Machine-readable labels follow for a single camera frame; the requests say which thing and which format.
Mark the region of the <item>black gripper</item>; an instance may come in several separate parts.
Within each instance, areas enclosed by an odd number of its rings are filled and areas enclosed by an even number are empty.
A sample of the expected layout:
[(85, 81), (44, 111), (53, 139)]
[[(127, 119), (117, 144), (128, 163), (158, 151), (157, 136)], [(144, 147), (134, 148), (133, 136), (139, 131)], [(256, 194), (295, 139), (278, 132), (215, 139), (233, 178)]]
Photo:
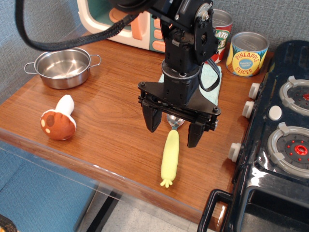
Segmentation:
[[(190, 104), (191, 96), (197, 95), (196, 87), (190, 83), (183, 84), (182, 80), (186, 77), (191, 78), (200, 72), (200, 66), (194, 67), (188, 72), (178, 72), (162, 63), (163, 80), (160, 82), (140, 82), (139, 102), (142, 106), (142, 112), (147, 129), (155, 132), (161, 123), (162, 113), (173, 114), (190, 122), (188, 143), (189, 148), (198, 145), (204, 131), (215, 130), (217, 117), (221, 110), (215, 105), (196, 106)], [(211, 65), (214, 70), (217, 68), (216, 63), (208, 60), (207, 64)], [(205, 89), (202, 83), (200, 86), (207, 92), (213, 90), (216, 85)]]

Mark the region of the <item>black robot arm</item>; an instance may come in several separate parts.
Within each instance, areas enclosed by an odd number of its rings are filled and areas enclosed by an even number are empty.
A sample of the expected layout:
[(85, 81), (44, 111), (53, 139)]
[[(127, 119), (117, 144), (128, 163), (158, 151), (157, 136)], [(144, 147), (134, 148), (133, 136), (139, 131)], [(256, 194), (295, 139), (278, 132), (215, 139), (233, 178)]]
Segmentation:
[(203, 132), (215, 130), (220, 109), (203, 97), (220, 83), (202, 83), (203, 65), (219, 69), (211, 59), (219, 40), (212, 25), (211, 0), (113, 0), (112, 5), (127, 15), (149, 12), (160, 20), (165, 43), (161, 69), (164, 81), (140, 82), (139, 101), (146, 126), (154, 132), (162, 113), (190, 122), (188, 147), (197, 146)]

